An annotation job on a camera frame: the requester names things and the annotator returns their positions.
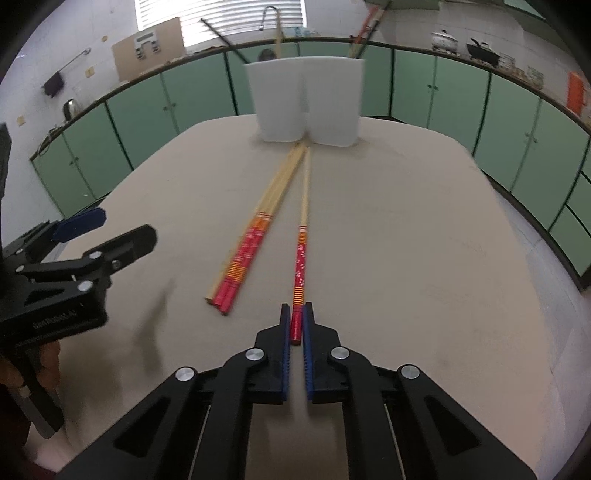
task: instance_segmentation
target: person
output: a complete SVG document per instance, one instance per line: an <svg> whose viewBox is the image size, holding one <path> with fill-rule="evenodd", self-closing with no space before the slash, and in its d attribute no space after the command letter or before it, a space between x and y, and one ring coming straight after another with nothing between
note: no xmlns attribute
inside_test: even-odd
<svg viewBox="0 0 591 480"><path fill-rule="evenodd" d="M51 342L39 347L41 369L37 380L46 390L60 381L60 344ZM54 473L27 460L22 447L27 441L31 423L12 400L8 388L22 385L19 371L0 356L0 478L7 480L50 480Z"/></svg>

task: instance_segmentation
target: blue gripper pad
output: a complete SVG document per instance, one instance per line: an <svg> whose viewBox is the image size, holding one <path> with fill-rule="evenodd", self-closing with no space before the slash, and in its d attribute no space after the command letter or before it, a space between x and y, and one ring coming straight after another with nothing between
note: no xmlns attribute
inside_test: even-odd
<svg viewBox="0 0 591 480"><path fill-rule="evenodd" d="M314 312L312 304L307 302L302 309L302 340L304 342L304 375L306 376L306 393L308 400L312 401L314 393L314 358L312 356L311 325L314 322Z"/></svg>
<svg viewBox="0 0 591 480"><path fill-rule="evenodd" d="M73 238L103 226L106 220L107 214L99 207L78 213L57 225L52 240L59 243L69 242Z"/></svg>
<svg viewBox="0 0 591 480"><path fill-rule="evenodd" d="M283 400L287 400L287 395L290 389L290 355L291 355L291 344L290 344L290 319L291 310L289 305L284 304L281 308L281 324L283 325L283 372L282 372L282 391Z"/></svg>

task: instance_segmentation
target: stick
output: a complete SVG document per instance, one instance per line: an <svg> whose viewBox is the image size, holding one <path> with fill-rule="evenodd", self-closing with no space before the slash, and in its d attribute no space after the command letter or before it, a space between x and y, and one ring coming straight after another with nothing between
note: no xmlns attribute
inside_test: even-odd
<svg viewBox="0 0 591 480"><path fill-rule="evenodd" d="M310 147L306 149L304 163L304 185L301 195L300 228L295 252L294 296L291 306L290 342L301 343L301 316L304 308L304 286L306 283L306 245L308 243L308 210L310 204Z"/></svg>
<svg viewBox="0 0 591 480"><path fill-rule="evenodd" d="M355 37L353 43L349 47L349 58L350 59L355 57L355 53L357 52L357 44L359 44L361 42L361 39L363 38L363 34L365 33L365 31L368 27L369 21L374 17L374 15L378 11L378 9L379 9L379 6L377 6L377 5L373 5L369 9L368 16L365 18L365 21L363 22L363 25L361 26L361 29L359 30L359 34L357 35L357 37Z"/></svg>
<svg viewBox="0 0 591 480"><path fill-rule="evenodd" d="M361 58L361 55L363 55L363 53L365 52L365 49L368 47L368 43L371 40L371 37L374 36L375 31L378 29L384 15L386 14L386 12L388 11L388 8L390 8L390 4L392 3L392 0L390 0L388 2L388 4L384 7L384 9L382 10L381 14L378 14L378 16L375 19L375 22L373 24L373 26L371 27L371 30L368 34L368 37L365 39L365 41L362 44L361 49L357 52L357 55L355 56L356 59Z"/></svg>
<svg viewBox="0 0 591 480"><path fill-rule="evenodd" d="M281 37L283 33L281 32L281 11L277 9L277 32L275 33L275 58L281 58Z"/></svg>
<svg viewBox="0 0 591 480"><path fill-rule="evenodd" d="M222 40L229 48L230 50L232 50L236 55L238 55L240 57L240 59L242 60L243 63L250 63L246 57L244 55L242 55L242 53L240 53L240 51L238 51L236 49L236 47L234 46L234 44L229 41L226 37L224 37L220 32L218 32L215 28L213 28L209 23L207 23L207 21L202 18L201 21L203 23L205 23L205 25L207 26L207 28L209 30L211 30L212 32L214 32L219 38L220 40Z"/></svg>
<svg viewBox="0 0 591 480"><path fill-rule="evenodd" d="M226 273L228 272L228 267L230 266L230 262L232 261L232 258L234 258L234 255L236 255L236 252L240 248L240 245L242 245L244 237L246 236L248 229L252 226L252 223L253 223L257 213L259 213L263 207L266 207L265 202L269 201L270 195L275 189L275 184L282 177L284 170L289 165L289 160L290 160L291 156L296 153L297 147L298 147L297 143L294 144L293 147L291 147L291 150L288 153L287 158L285 159L285 161L283 161L281 163L281 166L279 167L279 169L275 173L275 176L272 178L271 182L269 183L267 189L265 190L265 193L263 193L261 200L259 200L254 212L252 212L251 220L249 220L248 223L244 226L244 230L242 231L242 235L238 238L238 242L236 243L236 246L234 247L234 249L232 249L228 252L228 256L226 257L226 260L223 263L223 267L220 270L219 275L217 276L215 282L212 284L212 286L207 291L207 295L205 297L205 300L207 301L207 303L213 303L216 293L217 293L220 285L222 284L223 279L226 276Z"/></svg>
<svg viewBox="0 0 591 480"><path fill-rule="evenodd" d="M219 310L224 315L227 315L232 309L232 305L238 290L244 281L252 260L261 246L266 232L269 230L269 226L271 225L275 212L279 208L279 205L281 204L281 201L283 200L283 197L287 191L287 187L289 186L291 179L293 178L293 175L300 164L303 152L304 147L301 145L298 153L294 157L293 162L287 168L284 177L280 182L278 182L279 185L273 193L269 209L266 212L261 212L261 214L258 216L259 219L254 228L252 241L248 245L246 252L241 258L241 263L236 266L234 271L228 271L228 275L226 276L226 280L228 280L228 289L223 300L219 304ZM217 304L219 296L220 295L218 293L215 299L215 304Z"/></svg>

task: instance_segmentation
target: orange container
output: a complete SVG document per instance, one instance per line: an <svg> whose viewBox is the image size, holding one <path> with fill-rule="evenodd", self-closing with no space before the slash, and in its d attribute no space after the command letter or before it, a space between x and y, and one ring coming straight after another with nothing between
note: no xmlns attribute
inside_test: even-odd
<svg viewBox="0 0 591 480"><path fill-rule="evenodd" d="M587 92L583 79L575 72L569 73L569 96L566 108L581 116L583 106L587 105Z"/></svg>

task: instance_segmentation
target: table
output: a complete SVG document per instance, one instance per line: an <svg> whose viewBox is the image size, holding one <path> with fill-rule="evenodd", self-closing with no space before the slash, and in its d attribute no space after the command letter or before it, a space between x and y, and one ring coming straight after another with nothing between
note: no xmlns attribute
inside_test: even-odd
<svg viewBox="0 0 591 480"><path fill-rule="evenodd" d="M113 276L106 326L62 341L60 396L79 451L178 367L221 366L291 303L302 169L228 317L203 296L290 145L254 116L197 124L102 203L104 227L62 259L149 223L153 253ZM524 254L469 153L433 131L361 119L349 148L312 150L306 300L374 365L413 363L530 467L547 437L548 343ZM338 406L256 406L247 478L347 478Z"/></svg>

